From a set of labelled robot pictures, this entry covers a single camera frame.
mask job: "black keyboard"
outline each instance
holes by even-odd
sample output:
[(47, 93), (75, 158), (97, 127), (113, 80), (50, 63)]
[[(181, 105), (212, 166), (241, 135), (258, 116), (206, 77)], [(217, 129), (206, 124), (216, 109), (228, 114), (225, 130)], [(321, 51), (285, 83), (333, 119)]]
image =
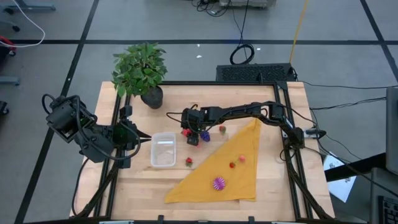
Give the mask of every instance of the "black keyboard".
[(398, 200), (379, 196), (379, 218), (383, 224), (398, 224)]
[(217, 81), (275, 82), (295, 81), (289, 63), (218, 65)]

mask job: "potted plant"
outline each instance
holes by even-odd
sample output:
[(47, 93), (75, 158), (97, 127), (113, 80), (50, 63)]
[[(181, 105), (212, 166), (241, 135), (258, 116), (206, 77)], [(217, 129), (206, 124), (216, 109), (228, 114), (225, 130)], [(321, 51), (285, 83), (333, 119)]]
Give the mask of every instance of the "potted plant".
[(158, 86), (167, 72), (163, 49), (155, 48), (157, 44), (133, 45), (116, 57), (113, 83), (118, 95), (141, 95), (142, 101), (152, 109), (162, 106), (163, 91)]

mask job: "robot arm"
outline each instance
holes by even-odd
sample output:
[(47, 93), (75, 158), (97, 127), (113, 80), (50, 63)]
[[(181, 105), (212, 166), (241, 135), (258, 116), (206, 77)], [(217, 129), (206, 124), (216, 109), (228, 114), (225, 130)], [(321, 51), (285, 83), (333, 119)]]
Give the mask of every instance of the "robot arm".
[(284, 105), (267, 101), (264, 103), (253, 102), (249, 105), (220, 108), (218, 106), (202, 107), (200, 110), (185, 108), (181, 115), (181, 127), (190, 129), (192, 134), (188, 136), (187, 143), (197, 146), (199, 134), (207, 127), (222, 124), (227, 120), (239, 118), (257, 118), (264, 124), (280, 127), (287, 135), (288, 143), (296, 148), (304, 147), (304, 133), (300, 128), (295, 128), (284, 115)]
[[(44, 104), (46, 96), (53, 99), (50, 104), (51, 112)], [(119, 121), (115, 125), (98, 125), (97, 117), (86, 109), (86, 105), (77, 95), (67, 98), (44, 95), (42, 104), (48, 113), (47, 125), (65, 142), (70, 143), (74, 140), (80, 146), (80, 154), (93, 162), (102, 162), (106, 158), (126, 161), (138, 153), (142, 142), (150, 141), (149, 135), (140, 132), (137, 126), (128, 120), (128, 116), (132, 115), (131, 106), (120, 109)], [(111, 154), (114, 148), (124, 151), (136, 150), (125, 157), (113, 157)]]

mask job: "yellow cloth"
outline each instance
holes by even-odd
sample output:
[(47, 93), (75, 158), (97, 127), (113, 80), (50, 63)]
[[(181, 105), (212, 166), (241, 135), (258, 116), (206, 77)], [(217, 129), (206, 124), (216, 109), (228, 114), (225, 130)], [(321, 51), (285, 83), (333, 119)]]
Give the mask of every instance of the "yellow cloth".
[[(165, 203), (256, 200), (260, 127), (257, 119), (245, 126), (175, 186), (166, 195)], [(237, 161), (240, 155), (246, 158), (245, 162)], [(235, 162), (236, 167), (230, 168), (230, 162)], [(226, 182), (223, 190), (213, 188), (217, 177)]]

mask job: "black plant pot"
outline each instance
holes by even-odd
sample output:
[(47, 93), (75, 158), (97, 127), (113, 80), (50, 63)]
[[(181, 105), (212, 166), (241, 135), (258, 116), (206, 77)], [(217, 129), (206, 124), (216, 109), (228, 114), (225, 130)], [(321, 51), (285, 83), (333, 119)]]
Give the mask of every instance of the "black plant pot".
[(141, 100), (152, 109), (160, 108), (163, 103), (163, 90), (159, 86), (150, 88), (147, 94), (141, 95)]

